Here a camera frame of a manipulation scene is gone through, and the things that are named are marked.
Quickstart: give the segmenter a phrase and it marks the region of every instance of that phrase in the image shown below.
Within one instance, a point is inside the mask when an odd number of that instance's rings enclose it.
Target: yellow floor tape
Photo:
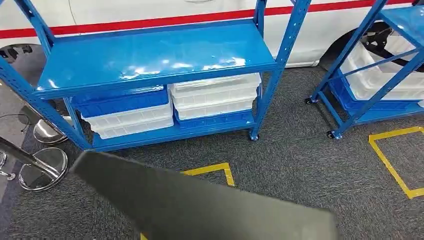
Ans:
[[[391,137],[395,137],[399,135],[411,134],[416,132],[422,132],[424,134],[424,128],[421,126],[414,126],[414,127],[409,127],[405,129],[369,135],[369,138],[368,138],[369,144],[371,144],[372,148],[377,153],[378,157],[384,163],[384,165],[386,166],[390,174],[394,177],[397,184],[399,184],[400,188],[402,188],[402,190],[405,192],[405,194],[408,196],[409,199],[419,197],[419,196],[424,196],[424,187],[418,188],[418,189],[412,189],[412,190],[409,189],[408,186],[405,184],[405,182],[402,180],[402,178],[399,176],[399,174],[396,172],[396,170],[393,168],[393,166],[390,164],[387,157],[383,154],[379,146],[377,146],[376,140],[386,139],[386,138],[391,138]]]
[[[185,175],[189,175],[189,176],[195,176],[195,175],[207,174],[207,173],[215,172],[215,171],[219,171],[219,170],[224,170],[226,183],[229,186],[234,187],[235,184],[234,184],[233,174],[231,174],[230,165],[228,164],[228,162],[219,163],[219,164],[210,165],[210,166],[199,167],[199,168],[196,168],[196,169],[182,171],[181,173],[183,173]],[[142,233],[140,233],[140,240],[148,240],[148,239]]]

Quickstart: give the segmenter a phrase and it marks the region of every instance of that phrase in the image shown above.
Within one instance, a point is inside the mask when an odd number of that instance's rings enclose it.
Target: metal stool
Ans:
[[[64,151],[49,147],[30,155],[11,142],[0,137],[0,150],[24,163],[18,181],[22,188],[35,192],[56,185],[68,170],[68,157]]]
[[[72,119],[70,116],[63,116],[63,118],[71,125]],[[34,138],[43,144],[59,144],[68,139],[60,131],[56,130],[51,124],[44,119],[40,119],[35,125],[33,130]]]
[[[6,159],[8,159],[8,155],[2,151],[0,151],[0,169],[3,168],[3,166],[6,163]]]
[[[8,158],[8,155],[6,153],[0,151],[0,175],[7,177],[8,181],[12,181],[13,179],[15,179],[16,174],[1,171],[1,169],[3,168],[3,166],[6,163],[7,158]]]

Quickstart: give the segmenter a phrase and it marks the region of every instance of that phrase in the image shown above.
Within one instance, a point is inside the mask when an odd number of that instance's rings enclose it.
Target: blue frame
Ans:
[[[253,23],[256,25],[257,30],[260,35],[264,35],[264,15],[267,0],[257,0],[256,8],[253,18],[251,19],[240,19],[240,20],[228,20],[228,21],[218,21],[210,23],[197,23],[197,24],[186,24],[186,25],[177,25],[177,26],[165,26],[165,27],[154,27],[147,29],[136,29],[136,30],[126,30],[126,31],[116,31],[116,32],[107,32],[107,33],[98,33],[98,34],[88,34],[80,36],[70,36],[70,37],[55,37],[51,32],[50,28],[41,18],[40,14],[35,9],[34,5],[31,3],[31,0],[15,0],[19,8],[34,26],[37,36],[41,42],[44,53],[48,58],[52,48],[55,47],[55,43],[58,42],[67,42],[67,41],[76,41],[84,40],[91,38],[108,38],[119,35],[131,35],[131,34],[140,34],[140,33],[153,33],[161,31],[174,31],[181,29],[194,29],[194,28],[204,28],[204,27],[216,27],[224,25],[238,25],[243,23]],[[233,67],[230,69],[218,69],[218,70],[206,70],[203,72],[197,73],[187,73],[180,74],[176,76],[163,76],[158,78],[151,78],[143,81],[122,81],[113,84],[103,84],[95,85],[88,87],[75,87],[68,88],[66,91],[42,91],[36,90],[30,86],[7,62],[3,59],[0,59],[0,77],[4,79],[11,88],[19,94],[23,99],[25,99],[34,109],[36,109],[40,114],[42,114],[49,122],[55,125],[60,131],[62,131],[66,136],[69,137],[78,147],[83,150],[88,151],[112,151],[123,148],[130,148],[136,146],[142,146],[147,144],[161,143],[166,141],[173,141],[178,139],[185,139],[191,137],[197,137],[208,134],[223,133],[228,131],[235,131],[241,129],[250,130],[250,138],[252,140],[258,139],[258,132],[263,123],[264,117],[267,113],[268,107],[271,103],[274,91],[280,81],[284,68],[287,64],[290,52],[293,48],[295,40],[299,34],[299,30],[302,26],[302,23],[305,19],[308,7],[311,3],[311,0],[298,0],[292,1],[294,8],[290,16],[290,20],[287,25],[287,29],[284,33],[280,49],[278,51],[277,58],[274,62],[269,64],[258,64],[249,67]],[[96,133],[94,134],[93,144],[91,145],[85,135],[84,131],[80,125],[79,118],[73,109],[69,97],[75,96],[78,93],[81,93],[82,90],[87,91],[105,91],[105,90],[121,90],[121,89],[131,89],[139,87],[148,87],[153,85],[165,85],[171,83],[184,82],[190,79],[200,80],[200,79],[210,79],[216,77],[240,75],[247,73],[262,73],[265,71],[271,71],[271,78],[266,86],[266,89],[263,90],[262,84],[259,85],[257,92],[257,110],[255,115],[251,116],[251,119],[246,123],[229,123],[221,124],[219,126],[213,127],[201,127],[196,129],[180,129],[178,124],[173,127],[163,128],[148,132],[141,132],[121,137],[115,137],[110,139],[101,139]],[[66,108],[69,111],[69,114],[72,118],[73,127],[68,124],[57,111],[47,104],[45,101],[53,98],[63,98]]]
[[[315,91],[310,96],[310,98],[306,99],[306,103],[317,103],[318,100],[321,99],[324,105],[327,107],[328,111],[334,117],[335,121],[338,124],[338,128],[328,132],[328,136],[331,138],[341,139],[342,133],[344,133],[347,129],[355,125],[367,124],[367,123],[388,120],[388,119],[393,119],[398,117],[410,116],[410,115],[418,114],[418,113],[424,113],[424,108],[420,108],[418,107],[418,105],[416,107],[409,107],[406,110],[399,110],[399,111],[369,111],[370,108],[374,104],[379,102],[391,89],[396,87],[411,72],[413,72],[414,70],[419,68],[422,64],[424,64],[424,46],[419,45],[418,41],[410,39],[410,37],[407,37],[407,39],[416,46],[415,49],[387,58],[387,59],[383,59],[379,62],[355,69],[345,74],[340,74],[335,76],[337,70],[340,69],[340,66],[346,60],[349,53],[354,48],[355,44],[358,43],[361,36],[367,31],[367,29],[376,20],[379,20],[381,18],[383,18],[384,20],[388,20],[387,17],[382,17],[384,14],[381,14],[381,11],[386,2],[387,0],[377,0],[374,3],[371,10],[366,15],[365,19],[362,21],[358,29],[354,32],[352,38],[344,47],[341,54],[335,60],[335,62],[333,63],[331,68],[328,70],[328,72],[325,74],[321,83],[316,87]],[[396,26],[392,26],[393,22],[391,20],[385,21],[385,22],[389,24],[391,27],[393,27],[395,30],[402,28],[402,26],[399,27],[397,24]],[[349,117],[346,121],[343,121],[340,118],[339,114],[337,113],[337,111],[334,109],[334,107],[332,106],[332,104],[329,102],[329,100],[324,94],[324,91],[328,89],[329,87],[330,81],[354,74],[364,69],[372,68],[379,64],[391,62],[393,60],[402,58],[404,56],[407,56],[413,53],[417,53],[414,56],[414,58],[411,61],[409,61],[409,63],[406,64],[395,76],[393,76],[379,91],[377,91],[377,93],[374,96],[372,96],[359,110],[348,111]]]

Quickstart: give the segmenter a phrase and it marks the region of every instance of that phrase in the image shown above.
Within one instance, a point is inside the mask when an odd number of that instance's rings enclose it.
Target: black cable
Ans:
[[[30,118],[26,114],[22,114],[22,113],[19,113],[19,114],[6,114],[6,115],[3,115],[3,116],[0,116],[0,119],[1,118],[5,118],[5,117],[9,117],[9,116],[25,116],[25,118],[26,118],[25,127],[20,130],[20,132],[22,134],[25,132],[25,130],[27,130],[27,128],[28,128],[29,125],[32,125],[33,124],[33,123],[32,124],[30,123]]]

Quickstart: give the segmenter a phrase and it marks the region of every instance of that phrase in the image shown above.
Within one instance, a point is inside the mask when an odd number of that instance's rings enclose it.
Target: caster wheel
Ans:
[[[335,137],[334,137],[334,134],[333,134],[333,132],[332,131],[328,131],[327,132],[327,137],[329,138],[329,139],[334,139]]]
[[[259,135],[257,135],[256,137],[252,137],[252,136],[250,137],[250,140],[255,141],[255,142],[256,142],[258,139],[259,139]]]
[[[305,102],[305,104],[308,104],[308,105],[314,103],[310,97],[305,98],[304,102]]]

